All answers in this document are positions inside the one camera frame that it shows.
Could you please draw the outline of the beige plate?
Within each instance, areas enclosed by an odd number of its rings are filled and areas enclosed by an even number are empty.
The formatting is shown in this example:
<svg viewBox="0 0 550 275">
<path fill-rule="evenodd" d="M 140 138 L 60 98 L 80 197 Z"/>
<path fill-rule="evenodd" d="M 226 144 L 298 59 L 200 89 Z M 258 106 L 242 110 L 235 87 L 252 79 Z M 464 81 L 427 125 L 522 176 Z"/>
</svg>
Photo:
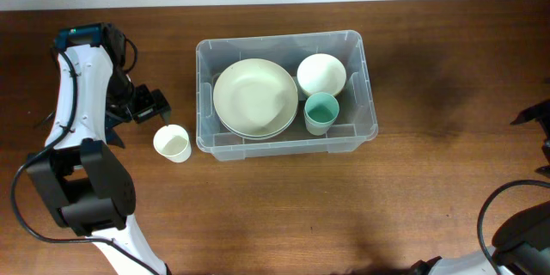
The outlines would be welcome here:
<svg viewBox="0 0 550 275">
<path fill-rule="evenodd" d="M 235 135 L 241 137 L 241 138 L 246 138 L 246 139 L 252 139 L 252 140 L 265 140 L 265 139 L 268 139 L 268 138 L 274 138 L 276 137 L 277 135 L 279 135 L 280 133 L 282 133 L 283 131 L 285 131 L 291 124 L 292 122 L 294 121 L 294 119 L 296 118 L 297 116 L 297 112 L 298 110 L 295 111 L 294 115 L 292 116 L 292 118 L 287 122 L 286 125 L 284 125 L 282 128 L 274 131 L 274 132 L 271 132 L 269 134 L 264 134 L 264 135 L 259 135 L 259 136 L 255 136 L 255 135 L 248 135 L 248 134 L 245 134 L 245 133 L 241 133 L 241 132 L 238 132 L 232 128 L 230 128 L 228 125 L 226 125 L 221 119 L 220 119 L 220 123 L 230 132 L 234 133 Z"/>
<path fill-rule="evenodd" d="M 298 108 L 291 75 L 261 58 L 227 67 L 216 81 L 212 99 L 219 119 L 238 132 L 255 136 L 282 128 Z"/>
</svg>

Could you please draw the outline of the mint green cup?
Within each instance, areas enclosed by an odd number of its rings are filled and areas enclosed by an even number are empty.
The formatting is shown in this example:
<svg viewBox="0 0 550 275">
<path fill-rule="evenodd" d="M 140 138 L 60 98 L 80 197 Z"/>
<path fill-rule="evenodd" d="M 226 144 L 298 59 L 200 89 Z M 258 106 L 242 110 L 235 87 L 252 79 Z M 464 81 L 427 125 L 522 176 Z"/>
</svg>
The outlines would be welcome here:
<svg viewBox="0 0 550 275">
<path fill-rule="evenodd" d="M 306 100 L 303 113 L 330 113 L 335 121 L 339 115 L 339 103 L 336 98 L 329 93 L 316 93 Z"/>
</svg>

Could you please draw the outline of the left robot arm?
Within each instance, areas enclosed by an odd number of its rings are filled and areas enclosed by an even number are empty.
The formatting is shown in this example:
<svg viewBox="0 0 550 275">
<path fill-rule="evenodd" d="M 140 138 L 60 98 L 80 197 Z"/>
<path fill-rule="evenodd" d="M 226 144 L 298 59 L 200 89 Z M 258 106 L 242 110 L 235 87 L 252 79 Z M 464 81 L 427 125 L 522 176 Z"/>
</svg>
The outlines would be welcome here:
<svg viewBox="0 0 550 275">
<path fill-rule="evenodd" d="M 160 90 L 131 82 L 125 56 L 132 45 L 107 22 L 59 31 L 53 126 L 21 170 L 55 223 L 75 233 L 71 244 L 95 244 L 119 274 L 168 274 L 137 225 L 132 178 L 110 150 L 124 145 L 115 126 L 156 115 L 168 121 L 171 113 Z"/>
</svg>

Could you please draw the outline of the white small bowl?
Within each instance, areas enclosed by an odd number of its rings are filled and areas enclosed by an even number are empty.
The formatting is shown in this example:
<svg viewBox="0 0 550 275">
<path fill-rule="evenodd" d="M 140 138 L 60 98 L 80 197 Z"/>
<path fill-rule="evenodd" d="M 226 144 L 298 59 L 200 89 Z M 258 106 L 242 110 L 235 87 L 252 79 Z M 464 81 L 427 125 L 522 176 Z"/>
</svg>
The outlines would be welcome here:
<svg viewBox="0 0 550 275">
<path fill-rule="evenodd" d="M 345 86 L 346 71 L 343 63 L 336 57 L 317 53 L 306 57 L 298 65 L 296 78 L 307 96 L 320 92 L 336 96 Z"/>
</svg>

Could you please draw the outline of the grey cup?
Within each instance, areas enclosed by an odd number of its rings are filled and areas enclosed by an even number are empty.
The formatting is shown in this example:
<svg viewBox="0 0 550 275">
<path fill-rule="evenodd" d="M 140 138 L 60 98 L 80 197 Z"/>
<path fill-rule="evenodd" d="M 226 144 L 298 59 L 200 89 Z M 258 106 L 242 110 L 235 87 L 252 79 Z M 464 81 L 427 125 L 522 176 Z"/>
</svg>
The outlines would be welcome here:
<svg viewBox="0 0 550 275">
<path fill-rule="evenodd" d="M 334 117 L 330 113 L 305 113 L 304 118 L 306 129 L 315 136 L 327 133 L 334 122 Z"/>
</svg>

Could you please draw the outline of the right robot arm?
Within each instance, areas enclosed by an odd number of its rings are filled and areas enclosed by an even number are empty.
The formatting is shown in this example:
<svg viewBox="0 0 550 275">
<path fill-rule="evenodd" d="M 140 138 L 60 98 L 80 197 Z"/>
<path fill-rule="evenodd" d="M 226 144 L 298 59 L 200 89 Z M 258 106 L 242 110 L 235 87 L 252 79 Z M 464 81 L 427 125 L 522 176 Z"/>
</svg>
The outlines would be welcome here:
<svg viewBox="0 0 550 275">
<path fill-rule="evenodd" d="M 481 274 L 526 274 L 547 275 L 549 273 L 549 203 L 544 202 L 506 220 L 492 237 L 492 244 L 486 245 L 483 223 L 493 200 L 512 187 L 537 186 L 549 188 L 546 180 L 513 180 L 499 186 L 485 200 L 480 208 L 476 223 L 476 234 L 480 250 L 456 259 L 440 256 L 431 260 L 420 260 L 406 271 L 417 275 L 481 275 Z"/>
</svg>

